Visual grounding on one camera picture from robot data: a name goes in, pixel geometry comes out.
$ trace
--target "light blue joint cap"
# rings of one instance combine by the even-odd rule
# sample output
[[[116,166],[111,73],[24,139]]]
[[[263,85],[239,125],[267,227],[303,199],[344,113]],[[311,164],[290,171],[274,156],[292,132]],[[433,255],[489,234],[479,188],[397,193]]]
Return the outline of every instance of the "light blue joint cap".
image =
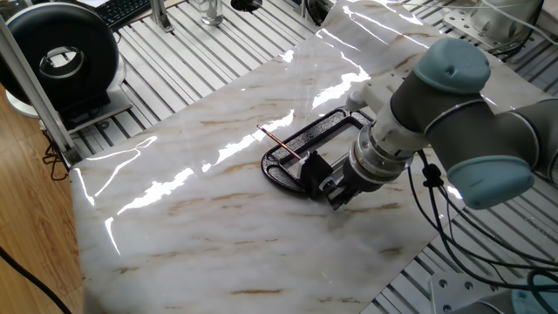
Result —
[[[447,172],[465,204],[483,209],[508,201],[533,186],[534,177],[522,159],[506,155],[462,161]]]
[[[552,279],[544,276],[535,276],[533,283],[535,286],[556,284]],[[527,280],[522,279],[517,284],[527,284]],[[541,292],[541,297],[554,311],[558,311],[558,296],[555,292]],[[515,314],[547,314],[530,291],[512,290],[512,305]]]
[[[445,92],[480,92],[490,77],[488,59],[480,50],[457,38],[434,43],[414,69],[428,85]]]

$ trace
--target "metal bracket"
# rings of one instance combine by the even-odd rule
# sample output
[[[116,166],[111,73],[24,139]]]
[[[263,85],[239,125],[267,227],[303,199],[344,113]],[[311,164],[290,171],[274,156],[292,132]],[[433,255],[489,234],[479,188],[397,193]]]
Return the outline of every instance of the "metal bracket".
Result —
[[[43,87],[38,82],[35,73],[29,66],[27,59],[19,49],[16,39],[11,35],[10,29],[0,17],[0,56],[4,59],[10,71],[22,86],[38,116],[44,123],[52,140],[56,142],[61,152],[72,150],[75,147],[70,134],[65,129],[58,113],[54,110],[51,101],[46,96]]]
[[[151,19],[165,32],[174,31],[168,19],[165,0],[149,0],[151,2]]]
[[[537,20],[541,0],[514,3],[510,0],[487,0],[501,7],[501,11],[521,21]],[[444,25],[454,28],[461,35],[490,47],[489,52],[511,50],[519,46],[529,33],[527,27],[505,17],[500,12],[478,3],[470,8],[453,10],[444,16]]]
[[[453,28],[454,31],[457,31],[463,36],[468,36],[469,38],[474,39],[474,41],[480,44],[487,45],[489,49],[495,51],[513,49],[515,46],[520,44],[519,39],[527,35],[527,31],[523,31],[505,42],[490,38],[485,35],[484,32],[478,31],[473,26],[473,21],[471,20],[471,14],[473,12],[474,8],[453,10],[444,16],[444,25]]]
[[[465,274],[444,272],[430,278],[433,314],[448,313],[468,306],[482,297],[501,290],[472,279]]]

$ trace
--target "white marble slab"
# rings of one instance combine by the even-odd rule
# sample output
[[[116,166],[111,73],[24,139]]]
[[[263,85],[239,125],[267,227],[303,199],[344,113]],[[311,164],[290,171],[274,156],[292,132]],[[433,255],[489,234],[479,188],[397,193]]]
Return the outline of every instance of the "white marble slab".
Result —
[[[370,76],[404,76],[439,38],[399,6],[339,2],[313,38],[79,163],[87,294],[107,313],[359,313],[436,235],[406,175],[336,213],[263,176],[274,143],[255,125],[286,138]],[[494,110],[547,97],[490,61]],[[341,156],[353,139],[319,151]]]

